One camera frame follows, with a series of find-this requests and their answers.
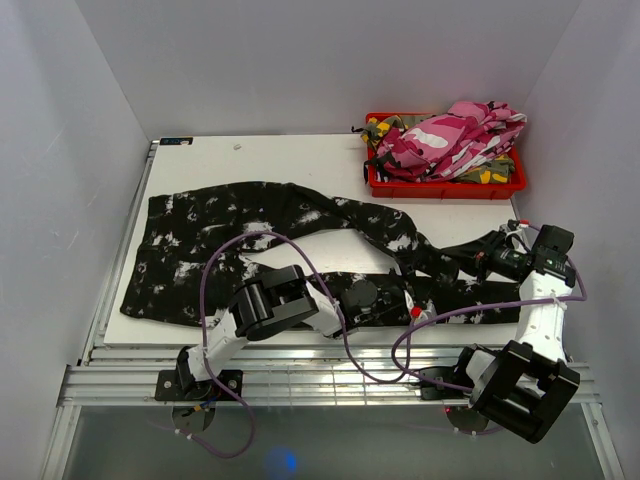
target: pile of clothes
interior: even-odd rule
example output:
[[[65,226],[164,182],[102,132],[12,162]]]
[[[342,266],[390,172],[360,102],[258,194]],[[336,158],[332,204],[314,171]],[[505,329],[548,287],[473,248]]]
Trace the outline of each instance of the pile of clothes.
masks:
[[[527,117],[506,103],[457,102],[442,115],[371,118],[359,132],[382,181],[509,183]]]

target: white table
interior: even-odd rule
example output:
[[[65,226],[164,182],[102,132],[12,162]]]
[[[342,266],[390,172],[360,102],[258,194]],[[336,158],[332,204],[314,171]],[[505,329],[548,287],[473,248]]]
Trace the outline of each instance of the white table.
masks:
[[[295,182],[327,195],[392,206],[407,212],[436,247],[478,238],[515,218],[508,200],[376,199],[363,182],[365,146],[357,135],[195,137],[192,145],[159,146],[127,251],[104,343],[110,346],[183,346],[200,342],[199,328],[134,319],[120,313],[147,219],[149,197],[241,181]],[[351,230],[298,241],[320,271],[387,273],[394,264]],[[285,245],[253,256],[272,267],[301,264]],[[354,345],[391,345],[402,328],[369,328],[350,336]],[[515,325],[439,325],[414,336],[415,345],[500,345]],[[322,345],[312,332],[285,332],[265,345]]]

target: white wall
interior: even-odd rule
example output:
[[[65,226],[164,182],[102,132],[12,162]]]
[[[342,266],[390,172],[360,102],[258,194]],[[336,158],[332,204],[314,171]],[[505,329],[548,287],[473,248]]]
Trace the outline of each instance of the white wall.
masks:
[[[77,0],[149,138],[522,107],[580,0]]]
[[[0,478],[37,478],[148,141],[73,0],[0,0]]]
[[[521,213],[576,234],[591,295],[566,339],[588,359],[627,478],[640,478],[640,6],[584,0],[525,109]]]

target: red basket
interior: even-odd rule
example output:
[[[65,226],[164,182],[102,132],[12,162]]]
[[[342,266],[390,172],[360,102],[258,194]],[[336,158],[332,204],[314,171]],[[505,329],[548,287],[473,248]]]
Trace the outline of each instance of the red basket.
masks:
[[[424,115],[423,113],[368,113],[365,123],[372,117],[380,120],[392,115]],[[368,149],[367,156],[373,157],[373,151]],[[513,147],[509,156],[515,163],[516,170],[511,174],[511,182],[504,184],[479,185],[475,183],[408,183],[408,182],[380,182],[376,180],[375,168],[369,165],[368,177],[371,185],[371,195],[387,198],[472,198],[485,200],[504,200],[527,186],[527,179],[520,162],[520,156]]]

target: pink camouflage clothing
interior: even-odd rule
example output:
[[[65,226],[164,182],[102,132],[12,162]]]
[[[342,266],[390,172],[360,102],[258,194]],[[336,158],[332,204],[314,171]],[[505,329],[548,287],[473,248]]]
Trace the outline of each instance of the pink camouflage clothing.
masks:
[[[509,151],[526,122],[506,103],[457,102],[404,133],[391,129],[376,163],[403,180],[446,182]]]

